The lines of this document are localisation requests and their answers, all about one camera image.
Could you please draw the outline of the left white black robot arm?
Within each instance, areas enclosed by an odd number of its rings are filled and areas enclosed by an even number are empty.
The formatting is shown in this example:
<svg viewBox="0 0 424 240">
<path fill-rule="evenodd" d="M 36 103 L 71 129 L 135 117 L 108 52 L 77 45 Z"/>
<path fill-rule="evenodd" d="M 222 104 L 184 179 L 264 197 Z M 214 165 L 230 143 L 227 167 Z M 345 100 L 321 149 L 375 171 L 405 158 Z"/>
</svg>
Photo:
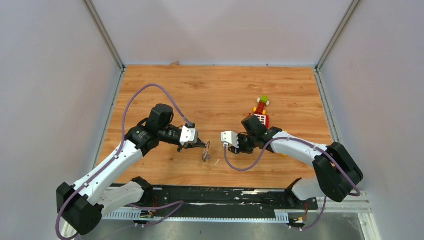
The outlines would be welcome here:
<svg viewBox="0 0 424 240">
<path fill-rule="evenodd" d="M 129 204 L 142 207 L 153 201 L 152 185 L 142 177 L 108 190 L 110 185 L 130 166 L 144 158 L 161 142 L 183 149 L 202 148 L 208 144 L 200 140 L 195 125 L 172 125 L 174 110 L 166 104 L 157 104 L 149 117 L 131 128 L 117 148 L 104 160 L 75 183 L 62 183 L 56 189 L 56 205 L 59 219 L 64 219 L 84 236 L 90 233 L 109 213 Z"/>
</svg>

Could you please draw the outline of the silver keyring with clips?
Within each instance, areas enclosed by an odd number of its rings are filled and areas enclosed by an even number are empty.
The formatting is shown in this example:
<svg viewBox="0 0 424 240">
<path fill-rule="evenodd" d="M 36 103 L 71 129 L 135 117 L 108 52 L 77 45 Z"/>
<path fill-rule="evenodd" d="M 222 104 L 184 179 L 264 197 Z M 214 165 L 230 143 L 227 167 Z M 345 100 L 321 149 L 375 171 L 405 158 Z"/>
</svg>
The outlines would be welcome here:
<svg viewBox="0 0 424 240">
<path fill-rule="evenodd" d="M 207 144 L 206 144 L 206 148 L 204 149 L 203 154 L 202 154 L 202 161 L 203 162 L 207 162 L 208 160 L 211 159 L 211 156 L 210 156 L 210 153 L 209 153 L 210 145 L 211 145 L 211 142 L 208 141 Z"/>
</svg>

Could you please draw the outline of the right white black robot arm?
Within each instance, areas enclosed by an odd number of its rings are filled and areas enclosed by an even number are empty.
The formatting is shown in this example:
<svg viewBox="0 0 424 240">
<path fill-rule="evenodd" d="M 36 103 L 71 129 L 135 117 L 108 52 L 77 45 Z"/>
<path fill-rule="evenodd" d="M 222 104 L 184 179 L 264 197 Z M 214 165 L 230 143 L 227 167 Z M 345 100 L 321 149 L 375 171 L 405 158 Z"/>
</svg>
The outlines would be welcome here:
<svg viewBox="0 0 424 240">
<path fill-rule="evenodd" d="M 347 149 L 339 142 L 318 144 L 297 138 L 278 127 L 267 128 L 257 116 L 242 120 L 245 132 L 224 131 L 220 134 L 224 152 L 252 154 L 254 149 L 292 157 L 310 167 L 314 177 L 298 178 L 285 192 L 286 204 L 298 209 L 309 199 L 327 197 L 340 203 L 347 196 L 359 197 L 358 184 L 364 175 Z"/>
</svg>

